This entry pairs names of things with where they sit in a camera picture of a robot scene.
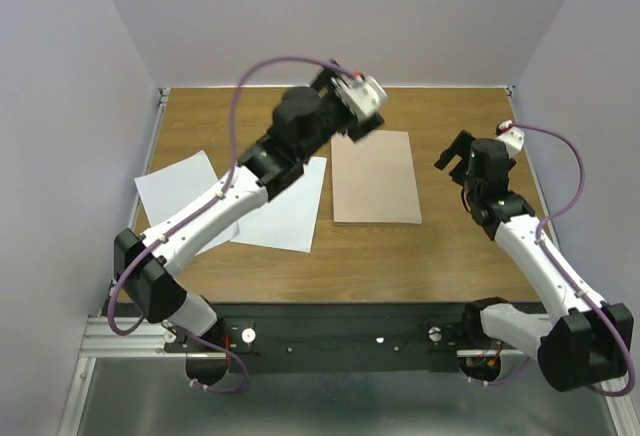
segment white wall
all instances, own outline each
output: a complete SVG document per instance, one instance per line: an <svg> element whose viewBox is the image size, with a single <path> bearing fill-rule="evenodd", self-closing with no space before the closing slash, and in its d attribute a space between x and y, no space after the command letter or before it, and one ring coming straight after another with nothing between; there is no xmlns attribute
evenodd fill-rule
<svg viewBox="0 0 640 436"><path fill-rule="evenodd" d="M0 0L0 434L55 434L157 91L111 0Z"/></svg>
<svg viewBox="0 0 640 436"><path fill-rule="evenodd" d="M567 0L516 87L524 122L571 137L585 159L582 201L558 219L560 244L610 302L640 318L640 0ZM576 185L570 153L529 138L551 210ZM640 324L633 354L640 369ZM640 408L640 390L633 395Z"/></svg>
<svg viewBox="0 0 640 436"><path fill-rule="evenodd" d="M113 1L158 84L193 86L234 83L290 53L335 57L386 84L513 83L563 0ZM313 73L287 65L255 82Z"/></svg>

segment wooden tabletop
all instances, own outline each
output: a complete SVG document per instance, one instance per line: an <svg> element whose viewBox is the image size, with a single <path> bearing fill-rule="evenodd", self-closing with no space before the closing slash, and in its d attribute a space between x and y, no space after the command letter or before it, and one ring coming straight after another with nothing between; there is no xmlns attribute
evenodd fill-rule
<svg viewBox="0 0 640 436"><path fill-rule="evenodd" d="M151 171L204 149L217 174L229 168L227 111L231 89L173 89ZM246 89L237 114L238 150L271 124L282 89ZM407 131L422 224L336 225L328 158L311 253L227 243L197 256L180 275L190 290L215 301L467 301L502 296L537 300L511 259L471 220L460 188L433 167L462 129L493 137L510 119L501 89L389 89L384 129ZM524 153L511 187L542 214ZM149 226L144 210L136 231Z"/></svg>

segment white paper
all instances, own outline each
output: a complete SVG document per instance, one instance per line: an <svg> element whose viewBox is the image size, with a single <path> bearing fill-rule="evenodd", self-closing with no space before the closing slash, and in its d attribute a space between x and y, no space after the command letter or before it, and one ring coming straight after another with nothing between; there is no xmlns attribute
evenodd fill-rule
<svg viewBox="0 0 640 436"><path fill-rule="evenodd" d="M311 158L300 177L273 201L238 221L234 243L309 253L327 158Z"/></svg>
<svg viewBox="0 0 640 436"><path fill-rule="evenodd" d="M209 158L200 151L190 158L135 179L149 224L166 221L218 182ZM202 248L201 254L238 234L234 223Z"/></svg>

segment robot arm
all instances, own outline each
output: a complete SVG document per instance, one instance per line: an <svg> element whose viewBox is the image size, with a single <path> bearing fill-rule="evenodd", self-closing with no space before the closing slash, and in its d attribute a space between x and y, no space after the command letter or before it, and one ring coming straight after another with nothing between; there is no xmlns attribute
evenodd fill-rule
<svg viewBox="0 0 640 436"><path fill-rule="evenodd" d="M515 261L548 313L548 319L516 310L501 298L467 305L463 321L467 337L476 344L503 341L540 365L549 384L566 391L623 376L626 365L614 338L582 299L588 294L631 344L633 317L623 304L609 305L576 273L542 232L546 248L575 281L574 290L543 252L533 208L509 190L508 173L522 149L524 133L506 121L495 139L475 139L463 131L436 162L444 169L454 156L461 161L449 173L463 186L463 197L474 221Z"/></svg>
<svg viewBox="0 0 640 436"><path fill-rule="evenodd" d="M199 198L142 235L122 231L114 243L118 280L131 262L156 241L134 269L124 290L150 323L168 321L202 339L219 342L218 315L201 296L188 292L176 277L209 241L233 222L267 204L304 174L311 156L335 134L358 141L384 123L378 113L387 95L375 79L346 78L321 71L309 86L285 91L274 108L272 125L235 162L233 171ZM232 179L226 193L222 187ZM215 205L205 209L217 198ZM185 218L198 211L195 219ZM170 238L165 233L180 225Z"/></svg>

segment gray floor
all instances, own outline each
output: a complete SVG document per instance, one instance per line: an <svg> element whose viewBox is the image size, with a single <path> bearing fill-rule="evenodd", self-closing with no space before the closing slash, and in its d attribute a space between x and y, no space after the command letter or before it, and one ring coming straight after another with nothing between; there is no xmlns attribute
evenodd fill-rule
<svg viewBox="0 0 640 436"><path fill-rule="evenodd" d="M530 367L500 387L458 375L261 375L244 393L189 388L176 359L102 360L80 434L164 435L614 435L602 398L560 394Z"/></svg>

